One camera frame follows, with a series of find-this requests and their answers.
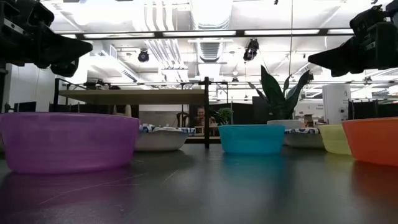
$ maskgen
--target shelf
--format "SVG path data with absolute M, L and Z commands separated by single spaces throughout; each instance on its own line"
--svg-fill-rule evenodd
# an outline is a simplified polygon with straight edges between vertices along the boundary
M 60 90 L 60 96 L 96 105 L 204 105 L 204 90 Z

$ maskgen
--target yellow bowl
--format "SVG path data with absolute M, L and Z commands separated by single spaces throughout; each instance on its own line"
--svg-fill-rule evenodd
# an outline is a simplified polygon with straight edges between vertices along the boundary
M 318 128 L 328 152 L 351 155 L 343 125 L 321 125 Z

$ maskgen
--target orange bowl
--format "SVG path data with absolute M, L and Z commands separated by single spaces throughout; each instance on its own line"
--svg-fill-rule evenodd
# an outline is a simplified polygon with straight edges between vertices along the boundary
M 355 159 L 398 166 L 398 118 L 344 121 L 343 128 Z

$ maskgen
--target gray table surface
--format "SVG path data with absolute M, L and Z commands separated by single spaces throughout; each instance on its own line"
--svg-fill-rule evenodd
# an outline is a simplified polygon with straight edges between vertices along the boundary
M 0 158 L 0 223 L 398 223 L 398 167 L 201 144 L 88 174 L 10 174 Z

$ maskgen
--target purple bowl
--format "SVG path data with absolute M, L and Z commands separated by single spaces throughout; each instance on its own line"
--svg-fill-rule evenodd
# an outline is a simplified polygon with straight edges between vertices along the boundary
M 9 113 L 0 133 L 10 169 L 24 174 L 106 170 L 130 163 L 139 120 L 105 114 Z

